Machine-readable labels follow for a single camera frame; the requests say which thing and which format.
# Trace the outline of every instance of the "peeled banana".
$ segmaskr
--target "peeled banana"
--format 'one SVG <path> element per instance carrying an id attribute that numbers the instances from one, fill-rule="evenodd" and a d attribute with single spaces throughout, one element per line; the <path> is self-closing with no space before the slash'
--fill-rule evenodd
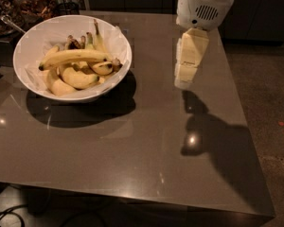
<path id="1" fill-rule="evenodd" d="M 90 67 L 93 69 L 93 71 L 102 76 L 109 75 L 113 72 L 112 63 L 109 61 L 91 64 Z"/>
<path id="2" fill-rule="evenodd" d="M 57 67 L 60 64 L 65 64 L 69 62 L 76 62 L 76 61 L 101 62 L 101 61 L 107 61 L 108 59 L 109 59 L 108 53 L 104 53 L 97 50 L 87 50 L 87 49 L 63 50 L 45 56 L 39 64 L 39 70 L 41 71 L 48 70 L 52 67 Z"/>
<path id="3" fill-rule="evenodd" d="M 81 70 L 76 71 L 71 63 L 59 66 L 62 80 L 77 89 L 86 89 L 98 82 L 99 76 L 96 74 L 85 74 Z"/>
<path id="4" fill-rule="evenodd" d="M 43 71 L 43 77 L 46 87 L 56 96 L 63 96 L 77 91 L 59 78 L 56 68 Z"/>

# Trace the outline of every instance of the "floor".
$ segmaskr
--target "floor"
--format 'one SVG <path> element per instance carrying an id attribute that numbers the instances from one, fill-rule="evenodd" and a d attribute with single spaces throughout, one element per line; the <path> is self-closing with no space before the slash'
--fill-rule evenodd
<path id="1" fill-rule="evenodd" d="M 226 43 L 224 47 L 275 206 L 275 219 L 263 227 L 284 227 L 284 44 Z M 42 204 L 32 204 L 35 198 L 39 198 Z M 92 226 L 111 226 L 112 221 L 119 221 L 114 222 L 114 226 L 133 226 L 127 225 L 125 217 L 120 215 L 117 220 L 101 217 L 99 213 L 104 207 L 111 216 L 115 215 L 115 205 L 121 206 L 124 213 L 130 213 L 127 219 L 134 219 L 134 226 L 151 226 L 145 222 L 145 216 L 133 214 L 127 204 L 120 204 L 114 198 L 87 197 L 54 190 L 38 193 L 37 189 L 25 190 L 17 185 L 6 187 L 0 194 L 0 211 L 19 204 L 32 204 L 29 209 L 25 205 L 16 211 L 26 226 L 84 227 L 91 226 L 91 223 Z M 8 215 L 2 218 L 0 226 L 17 227 L 21 226 L 20 223 L 17 216 Z M 162 220 L 153 226 L 180 224 Z"/>
<path id="2" fill-rule="evenodd" d="M 224 48 L 275 207 L 264 226 L 284 227 L 284 44 Z"/>

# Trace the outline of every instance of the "glossy table surface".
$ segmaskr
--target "glossy table surface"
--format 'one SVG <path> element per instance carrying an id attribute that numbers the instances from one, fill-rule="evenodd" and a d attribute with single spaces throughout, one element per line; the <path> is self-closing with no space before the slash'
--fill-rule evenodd
<path id="1" fill-rule="evenodd" d="M 182 91 L 174 15 L 83 14 L 122 29 L 131 72 L 95 102 L 61 104 L 1 67 L 0 182 L 273 216 L 218 30 Z"/>

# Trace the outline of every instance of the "cable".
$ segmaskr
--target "cable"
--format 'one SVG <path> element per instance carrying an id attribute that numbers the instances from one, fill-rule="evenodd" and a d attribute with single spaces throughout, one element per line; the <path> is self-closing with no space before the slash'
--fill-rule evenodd
<path id="1" fill-rule="evenodd" d="M 16 217 L 20 220 L 20 222 L 21 222 L 21 227 L 25 227 L 26 225 L 25 225 L 25 222 L 24 222 L 23 218 L 22 218 L 20 215 L 18 215 L 18 214 L 16 214 L 16 213 L 13 213 L 13 212 L 12 212 L 12 211 L 14 211 L 14 210 L 16 210 L 16 209 L 25 208 L 25 207 L 27 207 L 27 204 L 22 204 L 22 205 L 13 206 L 13 207 L 10 207 L 10 208 L 8 208 L 8 209 L 6 209 L 6 210 L 0 212 L 0 221 L 1 221 L 2 218 L 4 218 L 6 215 L 14 215 L 14 216 L 16 216 Z"/>

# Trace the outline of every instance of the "banana slice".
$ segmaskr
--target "banana slice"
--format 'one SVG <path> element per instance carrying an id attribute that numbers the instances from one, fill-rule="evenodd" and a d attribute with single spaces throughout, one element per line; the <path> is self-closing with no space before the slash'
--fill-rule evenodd
<path id="1" fill-rule="evenodd" d="M 62 80 L 77 89 L 86 89 L 98 82 L 98 75 L 95 73 L 85 74 L 83 71 L 76 71 L 71 63 L 59 66 Z"/>

